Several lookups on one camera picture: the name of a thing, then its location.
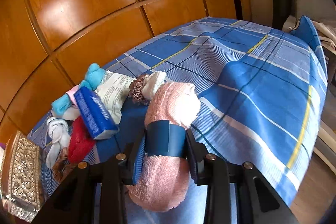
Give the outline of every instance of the glittery box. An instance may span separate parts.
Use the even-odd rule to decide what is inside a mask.
[[[40,183],[41,148],[18,131],[11,136],[0,168],[0,197],[5,210],[31,222],[44,203]]]

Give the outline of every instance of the red lace fabric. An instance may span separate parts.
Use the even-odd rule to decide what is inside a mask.
[[[96,141],[93,140],[84,124],[83,118],[79,116],[72,124],[72,135],[68,149],[68,160],[71,163],[81,162],[90,152]]]

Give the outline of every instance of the blue cloth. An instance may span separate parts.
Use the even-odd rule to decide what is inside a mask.
[[[101,83],[103,77],[105,75],[105,70],[100,68],[100,66],[96,63],[92,63],[86,74],[85,74],[85,80],[88,81],[91,90],[96,90],[97,86]]]
[[[82,86],[86,86],[89,90],[92,90],[92,87],[90,86],[89,82],[86,80],[81,81],[81,83],[79,84],[78,89],[80,89]]]
[[[55,113],[59,116],[63,116],[64,112],[71,107],[72,103],[68,94],[64,94],[62,97],[51,103],[51,106]]]
[[[290,205],[310,162],[327,89],[324,55],[310,20],[303,17],[292,33],[297,37],[252,22],[206,17],[151,38],[104,68],[131,77],[165,71],[167,81],[194,83],[201,101],[192,124],[196,140],[229,162],[253,162]],[[146,110],[127,99],[120,132],[98,141],[86,160],[106,161],[122,151],[143,132]],[[47,117],[29,134],[46,151]],[[50,195],[58,184],[45,163],[41,177]],[[127,218],[203,223],[205,202],[206,187],[190,181],[186,199],[166,213],[143,210],[127,197]]]

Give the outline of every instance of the blue velcro strap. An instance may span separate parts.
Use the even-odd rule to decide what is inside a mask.
[[[184,157],[185,129],[169,120],[151,122],[147,126],[145,151],[148,156]]]

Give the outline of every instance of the black clamp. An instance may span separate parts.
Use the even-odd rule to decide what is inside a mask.
[[[145,133],[108,161],[81,162],[65,178],[32,224],[91,224],[95,187],[101,183],[100,224],[127,224],[125,185],[140,177]],[[235,184],[238,224],[298,224],[293,213],[250,162],[226,163],[186,131],[186,157],[197,185],[208,185],[204,224],[231,224],[230,183]]]

